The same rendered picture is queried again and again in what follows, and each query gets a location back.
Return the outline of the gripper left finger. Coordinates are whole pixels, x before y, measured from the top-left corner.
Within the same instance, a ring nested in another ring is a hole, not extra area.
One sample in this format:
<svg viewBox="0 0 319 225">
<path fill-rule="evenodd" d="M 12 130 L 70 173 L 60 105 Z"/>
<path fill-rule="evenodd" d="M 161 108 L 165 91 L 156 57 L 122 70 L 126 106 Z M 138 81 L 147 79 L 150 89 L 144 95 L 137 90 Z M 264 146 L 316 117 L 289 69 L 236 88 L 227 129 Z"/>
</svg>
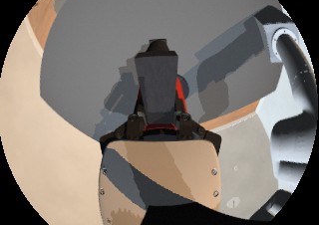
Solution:
<svg viewBox="0 0 319 225">
<path fill-rule="evenodd" d="M 130 114 L 128 120 L 120 125 L 114 132 L 110 132 L 101 136 L 100 147 L 102 155 L 104 153 L 106 145 L 117 139 L 144 139 L 143 129 L 148 125 L 148 119 L 144 107 L 142 94 L 139 100 L 136 102 L 134 113 Z"/>
</svg>

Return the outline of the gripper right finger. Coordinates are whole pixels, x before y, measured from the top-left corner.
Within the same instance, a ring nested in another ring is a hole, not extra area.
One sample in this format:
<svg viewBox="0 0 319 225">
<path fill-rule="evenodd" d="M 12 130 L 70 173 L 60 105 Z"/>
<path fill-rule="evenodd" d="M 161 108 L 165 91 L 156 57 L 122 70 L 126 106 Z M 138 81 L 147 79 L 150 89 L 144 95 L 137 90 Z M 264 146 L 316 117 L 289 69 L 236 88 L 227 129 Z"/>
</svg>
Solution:
<svg viewBox="0 0 319 225">
<path fill-rule="evenodd" d="M 221 136 L 212 131 L 205 130 L 203 126 L 191 119 L 191 115 L 185 112 L 183 100 L 178 98 L 177 90 L 175 92 L 172 124 L 174 124 L 177 128 L 176 139 L 201 138 L 209 140 L 214 145 L 218 157 L 221 145 Z"/>
</svg>

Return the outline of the red kettle with black lid and handle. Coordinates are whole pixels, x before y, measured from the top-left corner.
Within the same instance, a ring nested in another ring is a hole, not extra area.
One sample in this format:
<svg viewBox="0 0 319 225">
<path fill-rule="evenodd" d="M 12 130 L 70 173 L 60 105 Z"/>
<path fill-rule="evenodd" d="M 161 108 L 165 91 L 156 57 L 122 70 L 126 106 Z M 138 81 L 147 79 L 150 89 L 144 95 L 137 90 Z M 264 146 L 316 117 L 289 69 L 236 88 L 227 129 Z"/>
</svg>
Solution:
<svg viewBox="0 0 319 225">
<path fill-rule="evenodd" d="M 148 119 L 144 139 L 176 139 L 177 128 L 172 124 L 175 90 L 184 101 L 177 78 L 178 55 L 169 50 L 166 39 L 153 39 L 149 42 L 148 49 L 135 56 L 140 84 L 137 100 L 142 94 Z"/>
</svg>

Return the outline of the black round disk with center stud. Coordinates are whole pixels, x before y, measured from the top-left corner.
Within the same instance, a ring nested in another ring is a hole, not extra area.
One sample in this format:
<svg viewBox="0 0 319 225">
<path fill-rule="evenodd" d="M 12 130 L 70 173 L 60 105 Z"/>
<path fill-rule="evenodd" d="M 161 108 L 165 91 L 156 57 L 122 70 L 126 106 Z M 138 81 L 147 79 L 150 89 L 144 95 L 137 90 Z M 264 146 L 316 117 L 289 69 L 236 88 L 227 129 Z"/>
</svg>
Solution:
<svg viewBox="0 0 319 225">
<path fill-rule="evenodd" d="M 188 97 L 188 94 L 189 94 L 189 86 L 187 84 L 187 81 L 185 80 L 184 77 L 182 77 L 179 74 L 177 74 L 177 78 L 179 79 L 180 84 L 181 84 L 184 100 L 186 100 L 186 98 Z"/>
</svg>

